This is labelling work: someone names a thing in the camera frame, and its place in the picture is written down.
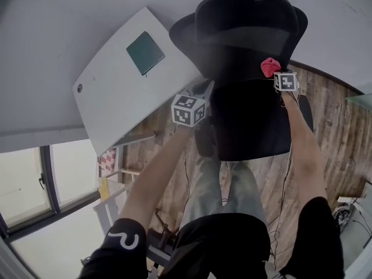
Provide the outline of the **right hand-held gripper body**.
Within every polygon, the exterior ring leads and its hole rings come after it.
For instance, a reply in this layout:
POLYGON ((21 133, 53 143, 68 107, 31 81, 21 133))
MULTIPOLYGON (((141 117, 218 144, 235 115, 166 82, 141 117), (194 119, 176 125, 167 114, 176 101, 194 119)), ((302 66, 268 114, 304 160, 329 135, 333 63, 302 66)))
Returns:
POLYGON ((299 83, 295 72, 274 72, 274 89, 283 97, 283 93, 298 101, 299 83))

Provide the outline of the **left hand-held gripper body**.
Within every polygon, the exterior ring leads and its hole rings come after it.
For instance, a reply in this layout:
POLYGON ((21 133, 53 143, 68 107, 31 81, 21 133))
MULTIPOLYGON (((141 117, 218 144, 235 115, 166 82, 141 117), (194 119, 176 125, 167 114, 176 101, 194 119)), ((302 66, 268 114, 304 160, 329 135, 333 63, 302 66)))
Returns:
POLYGON ((171 104, 172 121, 187 127, 199 124, 206 117, 213 88, 214 81, 207 79, 176 94, 171 104))

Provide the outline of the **red cloth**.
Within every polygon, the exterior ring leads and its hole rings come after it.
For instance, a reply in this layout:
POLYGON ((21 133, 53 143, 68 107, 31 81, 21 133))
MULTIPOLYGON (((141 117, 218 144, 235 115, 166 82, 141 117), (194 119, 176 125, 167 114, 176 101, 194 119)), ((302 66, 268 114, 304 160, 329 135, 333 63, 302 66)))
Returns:
POLYGON ((278 61, 273 58, 265 59, 261 64, 260 68, 265 78, 270 78, 275 72, 281 71, 281 65, 278 61))

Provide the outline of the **black office chair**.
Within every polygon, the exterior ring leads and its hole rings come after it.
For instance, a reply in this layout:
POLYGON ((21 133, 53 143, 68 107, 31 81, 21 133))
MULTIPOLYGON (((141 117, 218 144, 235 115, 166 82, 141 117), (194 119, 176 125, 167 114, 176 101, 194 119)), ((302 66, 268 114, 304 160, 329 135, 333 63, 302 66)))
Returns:
POLYGON ((214 81, 210 113, 195 132, 201 156, 226 162, 287 153, 288 115, 261 63, 286 71, 308 20, 288 0, 204 0, 170 29, 173 44, 214 81))

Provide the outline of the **person's right forearm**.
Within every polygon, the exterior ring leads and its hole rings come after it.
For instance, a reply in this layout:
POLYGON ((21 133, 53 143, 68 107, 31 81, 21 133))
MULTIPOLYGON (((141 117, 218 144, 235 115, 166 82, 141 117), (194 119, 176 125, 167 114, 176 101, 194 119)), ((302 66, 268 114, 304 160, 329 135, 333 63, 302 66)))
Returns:
POLYGON ((294 179, 298 189, 299 210, 302 210, 312 199, 327 197, 323 159, 316 137, 300 110, 297 96, 292 92, 282 92, 281 97, 289 119, 294 179))

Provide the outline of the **pink checkered cloth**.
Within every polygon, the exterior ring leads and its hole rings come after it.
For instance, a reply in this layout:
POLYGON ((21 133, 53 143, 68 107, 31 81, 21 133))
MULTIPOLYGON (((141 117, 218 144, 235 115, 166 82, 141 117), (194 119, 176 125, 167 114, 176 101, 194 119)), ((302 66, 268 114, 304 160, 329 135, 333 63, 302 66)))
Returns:
POLYGON ((109 149, 103 155, 98 157, 98 165, 108 172, 113 172, 115 169, 116 149, 109 149))

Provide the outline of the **white desk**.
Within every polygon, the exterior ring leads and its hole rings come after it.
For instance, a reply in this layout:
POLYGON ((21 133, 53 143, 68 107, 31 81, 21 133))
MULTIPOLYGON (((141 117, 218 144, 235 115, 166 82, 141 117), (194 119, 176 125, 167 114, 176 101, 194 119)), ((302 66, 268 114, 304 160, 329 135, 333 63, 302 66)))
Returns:
POLYGON ((122 25, 92 58, 73 86, 85 130, 101 156, 138 123, 202 78, 172 43, 168 31, 148 8, 122 25), (126 48, 146 31, 165 58, 142 76, 126 48), (83 85, 81 93, 77 86, 83 85))

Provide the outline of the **dark green notebook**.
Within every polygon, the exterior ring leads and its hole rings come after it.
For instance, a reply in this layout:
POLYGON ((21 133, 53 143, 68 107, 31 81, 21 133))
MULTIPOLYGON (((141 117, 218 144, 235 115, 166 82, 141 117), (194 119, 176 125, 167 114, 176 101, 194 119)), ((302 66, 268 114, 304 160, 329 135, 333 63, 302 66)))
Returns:
POLYGON ((126 51, 142 76, 165 58, 163 51, 146 31, 139 35, 126 51))

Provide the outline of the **frosted glass door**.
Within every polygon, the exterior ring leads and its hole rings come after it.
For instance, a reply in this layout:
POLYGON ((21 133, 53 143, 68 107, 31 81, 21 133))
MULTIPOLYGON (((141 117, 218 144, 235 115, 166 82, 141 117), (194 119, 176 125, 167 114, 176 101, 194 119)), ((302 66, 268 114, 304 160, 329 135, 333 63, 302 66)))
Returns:
POLYGON ((358 106, 361 106, 367 110, 372 111, 372 94, 363 94, 357 96, 347 97, 348 102, 352 102, 358 106))

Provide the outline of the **person's light blue jeans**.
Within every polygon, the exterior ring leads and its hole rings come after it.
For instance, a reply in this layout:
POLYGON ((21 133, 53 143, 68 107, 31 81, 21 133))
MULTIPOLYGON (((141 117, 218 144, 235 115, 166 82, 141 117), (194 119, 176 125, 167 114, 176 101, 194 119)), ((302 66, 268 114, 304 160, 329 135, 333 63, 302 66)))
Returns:
POLYGON ((191 196, 185 206, 180 227, 215 213, 243 213, 266 221, 257 182, 251 170, 243 162, 232 165, 229 195, 223 205, 220 168, 221 161, 215 155, 198 158, 191 196))

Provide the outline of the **yellow item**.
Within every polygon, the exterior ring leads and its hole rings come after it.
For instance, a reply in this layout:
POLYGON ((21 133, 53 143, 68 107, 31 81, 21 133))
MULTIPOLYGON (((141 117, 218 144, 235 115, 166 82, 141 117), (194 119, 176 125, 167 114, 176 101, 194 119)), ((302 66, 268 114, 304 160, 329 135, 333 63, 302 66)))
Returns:
POLYGON ((98 191, 100 194, 101 202, 107 200, 110 197, 108 183, 105 178, 102 180, 102 184, 99 186, 98 191))

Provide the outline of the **white metal rack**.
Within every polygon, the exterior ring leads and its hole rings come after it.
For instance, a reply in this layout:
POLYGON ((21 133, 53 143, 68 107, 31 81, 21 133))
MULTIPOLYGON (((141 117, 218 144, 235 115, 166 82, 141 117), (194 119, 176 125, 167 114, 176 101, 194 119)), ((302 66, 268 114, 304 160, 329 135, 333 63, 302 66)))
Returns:
POLYGON ((116 149, 115 169, 108 172, 98 165, 98 189, 105 178, 108 183, 110 197, 94 206, 94 212, 97 215, 101 229, 106 234, 113 223, 119 218, 120 209, 123 207, 127 197, 127 186, 122 183, 123 175, 128 174, 131 180, 140 173, 138 171, 128 170, 123 167, 123 148, 141 141, 150 140, 156 137, 155 131, 148 131, 141 134, 127 135, 118 140, 111 149, 116 149))

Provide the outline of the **black stand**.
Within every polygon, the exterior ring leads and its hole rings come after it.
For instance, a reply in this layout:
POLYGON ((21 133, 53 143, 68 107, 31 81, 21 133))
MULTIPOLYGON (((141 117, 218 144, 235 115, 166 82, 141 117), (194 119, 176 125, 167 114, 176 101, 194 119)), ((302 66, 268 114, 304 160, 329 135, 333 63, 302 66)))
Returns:
POLYGON ((162 251, 168 255, 171 255, 173 251, 173 245, 179 232, 179 227, 175 230, 170 230, 168 224, 166 224, 159 216, 160 209, 156 208, 155 216, 162 226, 161 232, 157 232, 153 228, 150 228, 147 233, 147 246, 162 251))

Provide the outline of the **white side table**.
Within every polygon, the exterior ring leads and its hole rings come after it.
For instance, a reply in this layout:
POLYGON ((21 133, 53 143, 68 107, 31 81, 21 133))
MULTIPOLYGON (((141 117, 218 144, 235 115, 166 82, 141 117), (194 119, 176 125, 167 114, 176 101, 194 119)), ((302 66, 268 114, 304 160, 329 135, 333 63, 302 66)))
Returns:
POLYGON ((345 279, 368 279, 372 276, 372 196, 340 196, 338 202, 351 210, 341 232, 345 279))

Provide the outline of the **dark framed window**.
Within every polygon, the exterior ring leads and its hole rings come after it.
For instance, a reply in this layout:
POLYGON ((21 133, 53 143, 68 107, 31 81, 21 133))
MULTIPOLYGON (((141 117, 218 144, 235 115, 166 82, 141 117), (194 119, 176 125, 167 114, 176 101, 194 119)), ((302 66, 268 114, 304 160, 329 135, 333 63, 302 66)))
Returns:
POLYGON ((96 198, 96 168, 88 139, 0 153, 0 233, 21 236, 96 198))

